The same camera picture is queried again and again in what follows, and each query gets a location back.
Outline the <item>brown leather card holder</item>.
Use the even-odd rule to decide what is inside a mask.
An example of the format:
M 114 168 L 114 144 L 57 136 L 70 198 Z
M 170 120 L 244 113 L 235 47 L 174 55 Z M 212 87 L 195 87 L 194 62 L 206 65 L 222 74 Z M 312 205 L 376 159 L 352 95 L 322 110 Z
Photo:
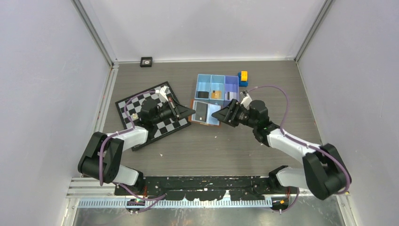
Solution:
M 199 100 L 192 99 L 192 101 L 191 101 L 191 108 L 192 108 L 193 110 L 195 110 L 195 102 L 196 102 L 196 101 L 198 101 L 198 102 L 203 102 L 203 101 L 199 101 Z M 194 123 L 199 123 L 199 124 L 202 124 L 202 125 L 206 125 L 206 126 L 220 126 L 220 125 L 221 125 L 221 124 L 220 124 L 220 121 L 217 120 L 216 118 L 212 117 L 211 114 L 214 113 L 214 112 L 216 112 L 216 111 L 218 111 L 218 110 L 221 110 L 222 107 L 221 107 L 220 105 L 215 105 L 215 104 L 210 104 L 210 103 L 207 103 L 207 104 L 208 104 L 208 109 L 207 109 L 207 120 L 206 120 L 206 122 L 195 121 L 195 120 L 194 120 L 195 114 L 189 116 L 189 118 L 188 118 L 189 121 L 190 121 L 190 122 L 194 122 Z

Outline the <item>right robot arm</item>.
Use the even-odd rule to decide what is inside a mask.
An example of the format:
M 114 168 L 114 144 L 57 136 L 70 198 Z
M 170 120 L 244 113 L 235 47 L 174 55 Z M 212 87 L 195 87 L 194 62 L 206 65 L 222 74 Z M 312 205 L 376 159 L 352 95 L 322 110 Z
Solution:
M 269 173 L 269 188 L 281 193 L 287 187 L 308 189 L 318 199 L 348 191 L 352 179 L 335 146 L 317 145 L 299 139 L 272 122 L 264 101 L 253 100 L 248 106 L 232 100 L 223 109 L 212 113 L 220 122 L 236 127 L 252 128 L 256 140 L 278 149 L 301 163 L 301 168 L 281 166 Z

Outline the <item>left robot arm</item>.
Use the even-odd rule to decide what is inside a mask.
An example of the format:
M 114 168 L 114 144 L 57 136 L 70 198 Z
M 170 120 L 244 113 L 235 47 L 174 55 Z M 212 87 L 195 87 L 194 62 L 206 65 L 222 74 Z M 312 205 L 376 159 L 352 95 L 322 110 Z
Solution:
M 195 114 L 195 110 L 180 105 L 168 98 L 161 105 L 146 98 L 138 112 L 138 124 L 113 134 L 95 132 L 78 163 L 78 172 L 103 183 L 125 184 L 133 195 L 144 190 L 143 174 L 140 171 L 121 165 L 125 150 L 145 144 L 156 133 L 157 124 L 165 120 L 179 121 Z

